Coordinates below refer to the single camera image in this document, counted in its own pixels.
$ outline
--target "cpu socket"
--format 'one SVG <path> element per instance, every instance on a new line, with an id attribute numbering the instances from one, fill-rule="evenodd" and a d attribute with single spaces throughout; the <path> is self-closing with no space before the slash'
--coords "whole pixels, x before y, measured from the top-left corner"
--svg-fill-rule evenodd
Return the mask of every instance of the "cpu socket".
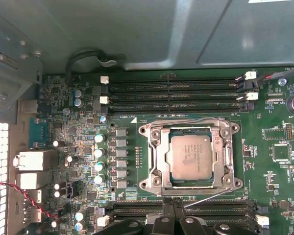
<path id="1" fill-rule="evenodd" d="M 222 118 L 159 120 L 139 128 L 148 139 L 148 178 L 141 189 L 157 196 L 221 195 L 243 186 L 234 177 L 232 135 Z"/>

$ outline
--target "motherboard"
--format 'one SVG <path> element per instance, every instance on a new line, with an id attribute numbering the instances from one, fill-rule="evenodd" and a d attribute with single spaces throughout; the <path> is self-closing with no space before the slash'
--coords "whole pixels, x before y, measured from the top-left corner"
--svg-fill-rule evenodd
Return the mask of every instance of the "motherboard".
<path id="1" fill-rule="evenodd" d="M 58 151 L 40 190 L 49 211 L 64 213 L 34 233 L 144 223 L 172 196 L 208 226 L 294 235 L 294 77 L 252 91 L 238 82 L 289 69 L 46 75 L 29 145 Z"/>

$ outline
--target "red wire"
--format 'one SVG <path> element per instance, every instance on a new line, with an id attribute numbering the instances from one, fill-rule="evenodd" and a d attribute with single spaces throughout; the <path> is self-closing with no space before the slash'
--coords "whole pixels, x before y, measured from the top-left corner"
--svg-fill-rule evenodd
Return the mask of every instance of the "red wire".
<path id="1" fill-rule="evenodd" d="M 22 193 L 22 194 L 24 195 L 24 197 L 25 197 L 26 200 L 30 201 L 34 207 L 38 208 L 38 209 L 41 211 L 41 213 L 45 214 L 47 217 L 49 217 L 49 218 L 52 218 L 52 217 L 54 217 L 54 218 L 58 218 L 58 216 L 57 216 L 56 214 L 50 214 L 48 211 L 45 211 L 41 206 L 39 206 L 39 205 L 34 201 L 33 198 L 31 198 L 31 197 L 26 193 L 26 191 L 24 191 L 23 189 L 21 189 L 21 188 L 18 187 L 17 185 L 15 185 L 15 184 L 11 184 L 11 183 L 2 183 L 2 182 L 0 182 L 0 185 L 9 186 L 9 187 L 11 187 L 11 188 L 14 188 L 16 191 Z"/>

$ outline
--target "green circuit board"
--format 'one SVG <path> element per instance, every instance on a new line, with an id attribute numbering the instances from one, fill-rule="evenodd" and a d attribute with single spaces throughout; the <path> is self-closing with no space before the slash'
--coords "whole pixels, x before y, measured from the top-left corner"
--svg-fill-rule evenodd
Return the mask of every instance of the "green circuit board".
<path id="1" fill-rule="evenodd" d="M 289 68 L 254 68 L 258 73 L 284 71 Z M 233 135 L 233 156 L 235 175 L 244 182 L 244 186 L 218 199 L 253 199 L 257 204 L 268 206 L 266 215 L 270 221 L 270 233 L 280 235 L 294 234 L 294 174 L 290 167 L 294 165 L 294 115 L 286 106 L 286 100 L 294 94 L 294 77 L 285 86 L 278 81 L 271 81 L 259 90 L 259 99 L 254 110 L 242 113 L 209 113 L 177 115 L 124 115 L 110 116 L 106 123 L 100 123 L 99 113 L 94 112 L 94 102 L 99 94 L 94 86 L 100 85 L 100 76 L 110 79 L 136 78 L 137 82 L 158 78 L 165 74 L 174 74 L 185 79 L 195 77 L 235 77 L 252 69 L 219 69 L 219 70 L 172 70 L 172 71 L 138 71 L 111 74 L 82 74 L 75 76 L 70 86 L 64 83 L 63 75 L 46 75 L 44 88 L 50 93 L 48 103 L 51 115 L 45 117 L 49 125 L 48 141 L 64 140 L 67 146 L 61 148 L 60 165 L 54 171 L 54 181 L 81 180 L 83 190 L 79 197 L 70 201 L 71 214 L 67 222 L 54 230 L 54 234 L 78 234 L 74 230 L 74 214 L 79 209 L 104 206 L 109 201 L 153 201 L 161 197 L 146 192 L 138 187 L 139 182 L 148 175 L 147 141 L 139 134 L 139 127 L 155 120 L 164 119 L 198 119 L 203 117 L 225 118 L 237 123 L 240 132 Z M 73 105 L 75 90 L 81 90 L 84 105 L 77 108 Z M 62 111 L 69 108 L 71 113 L 64 116 Z M 109 167 L 109 156 L 95 158 L 94 151 L 102 148 L 109 151 L 111 135 L 118 129 L 126 129 L 128 154 L 127 187 L 117 188 L 112 184 L 112 167 Z M 95 143 L 94 136 L 103 134 L 105 141 Z M 67 168 L 63 161 L 68 154 L 77 154 L 80 160 Z M 94 165 L 104 162 L 106 168 L 100 172 L 105 176 L 104 183 L 97 185 L 94 178 L 97 172 Z M 185 200 L 202 199 L 202 195 L 190 195 Z M 66 199 L 51 200 L 51 208 Z M 89 210 L 86 224 L 91 229 L 84 233 L 92 234 L 96 230 L 95 212 Z"/>

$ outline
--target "black cable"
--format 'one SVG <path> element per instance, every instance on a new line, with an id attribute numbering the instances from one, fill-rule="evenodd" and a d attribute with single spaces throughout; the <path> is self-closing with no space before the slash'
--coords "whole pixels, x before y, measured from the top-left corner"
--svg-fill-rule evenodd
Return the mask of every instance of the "black cable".
<path id="1" fill-rule="evenodd" d="M 275 72 L 270 76 L 269 80 L 280 78 L 288 79 L 292 76 L 294 76 L 294 68 L 285 72 Z"/>
<path id="2" fill-rule="evenodd" d="M 72 66 L 73 64 L 80 60 L 80 59 L 84 59 L 87 57 L 98 57 L 98 59 L 103 60 L 106 58 L 106 54 L 99 49 L 95 49 L 95 50 L 90 50 L 90 51 L 84 51 L 81 52 L 79 54 L 73 55 L 71 56 L 71 58 L 69 59 L 69 61 L 67 62 L 67 65 L 65 67 L 65 83 L 69 84 L 71 81 L 71 77 L 72 77 Z"/>

